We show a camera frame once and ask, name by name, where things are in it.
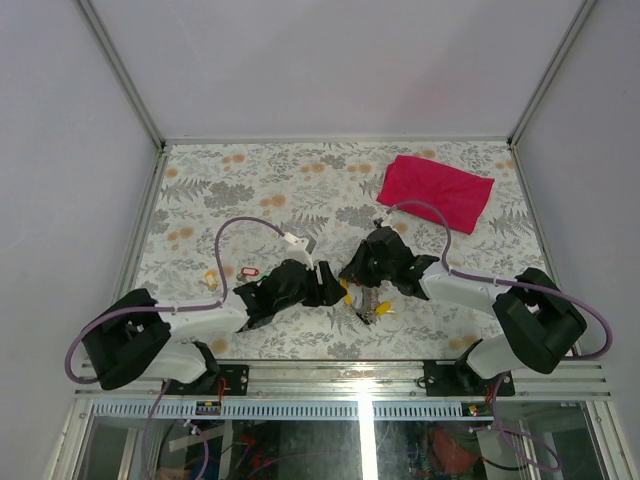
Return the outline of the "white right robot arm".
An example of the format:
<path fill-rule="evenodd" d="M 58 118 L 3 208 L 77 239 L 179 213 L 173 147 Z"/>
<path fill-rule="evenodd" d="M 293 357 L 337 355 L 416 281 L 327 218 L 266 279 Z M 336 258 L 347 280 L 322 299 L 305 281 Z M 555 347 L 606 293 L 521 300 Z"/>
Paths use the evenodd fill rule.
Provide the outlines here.
<path fill-rule="evenodd" d="M 360 242 L 339 277 L 367 288 L 386 281 L 408 297 L 494 316 L 502 333 L 474 342 L 445 367 L 447 381 L 467 394 L 482 392 L 496 377 L 516 369 L 552 373 L 587 327 L 542 270 L 528 268 L 513 280 L 456 271 L 442 257 L 414 254 L 389 226 Z"/>

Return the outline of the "metal key organiser with rings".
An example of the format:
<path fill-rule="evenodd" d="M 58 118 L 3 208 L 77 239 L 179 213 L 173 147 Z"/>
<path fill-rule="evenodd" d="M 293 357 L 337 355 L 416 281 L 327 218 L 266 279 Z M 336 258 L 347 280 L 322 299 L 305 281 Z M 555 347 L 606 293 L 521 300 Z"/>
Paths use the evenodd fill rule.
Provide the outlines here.
<path fill-rule="evenodd" d="M 394 313 L 393 305 L 390 301 L 379 300 L 376 288 L 349 283 L 344 279 L 340 280 L 340 285 L 346 292 L 343 297 L 346 306 L 351 309 L 364 325 L 374 325 L 383 316 Z"/>

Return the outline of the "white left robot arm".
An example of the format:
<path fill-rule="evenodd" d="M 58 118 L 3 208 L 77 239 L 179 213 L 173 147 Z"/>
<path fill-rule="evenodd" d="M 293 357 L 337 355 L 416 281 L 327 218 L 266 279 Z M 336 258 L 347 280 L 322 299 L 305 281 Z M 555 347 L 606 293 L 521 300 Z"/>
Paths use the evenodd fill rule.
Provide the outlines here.
<path fill-rule="evenodd" d="M 87 325 L 80 342 L 106 391 L 160 378 L 176 393 L 204 395 L 222 375 L 210 348 L 216 338 L 266 326 L 293 306 L 332 306 L 345 294 L 327 262 L 309 268 L 287 259 L 212 305 L 162 306 L 148 290 L 133 290 Z"/>

